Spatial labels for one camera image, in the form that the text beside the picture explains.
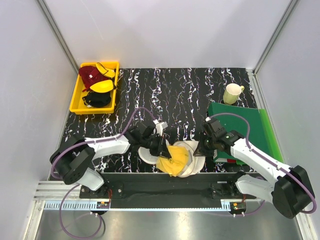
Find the white mesh laundry bag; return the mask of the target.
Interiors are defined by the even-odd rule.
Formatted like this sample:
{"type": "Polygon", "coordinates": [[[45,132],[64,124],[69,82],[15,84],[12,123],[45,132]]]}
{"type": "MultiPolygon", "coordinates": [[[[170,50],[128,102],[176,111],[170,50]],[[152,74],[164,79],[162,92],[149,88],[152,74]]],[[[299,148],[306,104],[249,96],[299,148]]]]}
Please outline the white mesh laundry bag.
{"type": "MultiPolygon", "coordinates": [[[[195,175],[204,167],[206,158],[204,156],[193,156],[194,150],[197,148],[197,145],[198,141],[193,140],[177,141],[172,145],[185,147],[189,153],[187,165],[177,177],[186,178],[188,176],[195,175]]],[[[145,163],[156,166],[158,156],[152,156],[149,149],[140,147],[138,149],[138,154],[145,163]]]]}

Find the black bra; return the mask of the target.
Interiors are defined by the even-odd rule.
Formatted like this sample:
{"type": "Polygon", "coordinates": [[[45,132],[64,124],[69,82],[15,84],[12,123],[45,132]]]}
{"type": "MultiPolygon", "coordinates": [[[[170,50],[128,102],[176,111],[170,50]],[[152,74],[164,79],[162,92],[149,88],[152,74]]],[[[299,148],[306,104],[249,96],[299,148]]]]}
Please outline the black bra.
{"type": "Polygon", "coordinates": [[[87,107],[103,108],[111,102],[112,98],[109,92],[90,91],[86,96],[82,97],[82,100],[87,107]]]}

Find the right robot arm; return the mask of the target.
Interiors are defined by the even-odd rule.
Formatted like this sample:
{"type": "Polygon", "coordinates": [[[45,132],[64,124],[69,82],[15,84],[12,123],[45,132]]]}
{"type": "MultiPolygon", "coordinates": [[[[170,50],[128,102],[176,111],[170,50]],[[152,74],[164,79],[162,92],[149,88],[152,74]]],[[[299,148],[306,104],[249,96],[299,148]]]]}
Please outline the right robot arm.
{"type": "Polygon", "coordinates": [[[317,210],[315,193],[307,171],[300,165],[284,164],[260,150],[249,141],[249,135],[227,131],[220,121],[207,117],[194,156],[209,157],[215,151],[235,157],[257,171],[263,178],[238,173],[227,185],[228,195],[239,198],[251,195],[273,204],[288,219],[297,214],[312,214],[317,210]]]}

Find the bright yellow bra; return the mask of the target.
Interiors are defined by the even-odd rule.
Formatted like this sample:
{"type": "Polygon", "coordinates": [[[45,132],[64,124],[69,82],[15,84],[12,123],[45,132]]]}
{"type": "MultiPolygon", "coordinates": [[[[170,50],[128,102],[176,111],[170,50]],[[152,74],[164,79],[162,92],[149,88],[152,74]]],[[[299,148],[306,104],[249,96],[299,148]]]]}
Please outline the bright yellow bra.
{"type": "Polygon", "coordinates": [[[99,73],[103,76],[106,77],[106,80],[99,81],[95,84],[93,84],[90,89],[96,93],[108,93],[114,89],[117,88],[116,84],[116,68],[111,69],[107,68],[104,65],[102,65],[100,62],[97,62],[95,64],[97,70],[99,73]]]}

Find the dark red bra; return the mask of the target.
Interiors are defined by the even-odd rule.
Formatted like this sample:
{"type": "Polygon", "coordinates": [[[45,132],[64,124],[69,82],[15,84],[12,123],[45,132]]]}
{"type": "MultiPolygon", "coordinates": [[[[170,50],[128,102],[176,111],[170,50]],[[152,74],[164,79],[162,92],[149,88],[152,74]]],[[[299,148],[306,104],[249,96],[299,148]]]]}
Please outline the dark red bra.
{"type": "Polygon", "coordinates": [[[90,90],[92,85],[106,80],[99,70],[91,65],[81,67],[78,70],[78,74],[81,77],[84,85],[82,92],[87,92],[90,90]]]}

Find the mustard yellow bra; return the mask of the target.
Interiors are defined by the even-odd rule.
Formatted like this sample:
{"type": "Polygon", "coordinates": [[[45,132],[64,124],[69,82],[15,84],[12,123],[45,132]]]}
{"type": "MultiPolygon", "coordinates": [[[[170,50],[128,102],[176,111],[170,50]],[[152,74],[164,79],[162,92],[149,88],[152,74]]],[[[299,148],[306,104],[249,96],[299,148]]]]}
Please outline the mustard yellow bra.
{"type": "Polygon", "coordinates": [[[170,145],[168,151],[171,158],[159,156],[156,161],[156,168],[171,177],[177,177],[188,163],[189,152],[183,146],[174,145],[170,145]]]}

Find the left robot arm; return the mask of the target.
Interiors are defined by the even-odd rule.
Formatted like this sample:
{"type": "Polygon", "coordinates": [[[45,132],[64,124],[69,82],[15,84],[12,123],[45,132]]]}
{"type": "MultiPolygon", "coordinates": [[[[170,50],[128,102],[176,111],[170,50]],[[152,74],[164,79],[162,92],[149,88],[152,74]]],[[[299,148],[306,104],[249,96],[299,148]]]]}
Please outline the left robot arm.
{"type": "Polygon", "coordinates": [[[90,168],[92,160],[122,155],[127,151],[139,152],[142,159],[151,160],[172,157],[169,145],[154,126],[148,126],[143,132],[132,127],[123,134],[101,138],[71,137],[65,145],[56,150],[49,161],[54,177],[62,179],[66,185],[79,184],[86,187],[95,197],[103,198],[108,186],[102,175],[90,168]]]}

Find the pale green mug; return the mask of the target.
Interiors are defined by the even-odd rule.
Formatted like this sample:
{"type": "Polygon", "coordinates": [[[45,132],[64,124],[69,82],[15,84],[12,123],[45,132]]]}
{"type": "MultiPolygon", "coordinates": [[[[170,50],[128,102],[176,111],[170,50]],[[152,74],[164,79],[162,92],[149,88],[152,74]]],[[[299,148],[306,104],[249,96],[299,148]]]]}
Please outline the pale green mug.
{"type": "Polygon", "coordinates": [[[233,105],[237,102],[240,94],[244,91],[245,87],[235,83],[230,83],[226,86],[223,94],[223,102],[227,105],[233,105]]]}

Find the yellow plastic bin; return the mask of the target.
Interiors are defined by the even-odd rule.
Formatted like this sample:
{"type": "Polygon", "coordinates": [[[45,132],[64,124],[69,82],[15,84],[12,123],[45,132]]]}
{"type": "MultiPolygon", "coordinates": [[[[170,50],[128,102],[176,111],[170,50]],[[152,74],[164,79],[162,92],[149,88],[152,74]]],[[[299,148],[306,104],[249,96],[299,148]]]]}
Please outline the yellow plastic bin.
{"type": "Polygon", "coordinates": [[[73,91],[73,95],[72,95],[71,103],[69,107],[69,110],[72,113],[75,113],[77,115],[93,115],[93,114],[112,114],[115,112],[117,87],[118,87],[119,73],[120,73],[120,70],[119,70],[120,63],[117,61],[84,62],[80,65],[80,68],[84,66],[96,67],[96,63],[101,63],[106,68],[116,69],[116,74],[115,74],[116,89],[109,92],[111,96],[111,102],[107,106],[101,107],[101,108],[90,107],[90,106],[88,107],[84,105],[82,97],[86,96],[89,92],[93,92],[93,91],[89,89],[89,91],[83,92],[84,84],[82,82],[82,78],[80,77],[79,71],[78,71],[77,80],[76,80],[76,84],[74,87],[74,91],[73,91]]]}

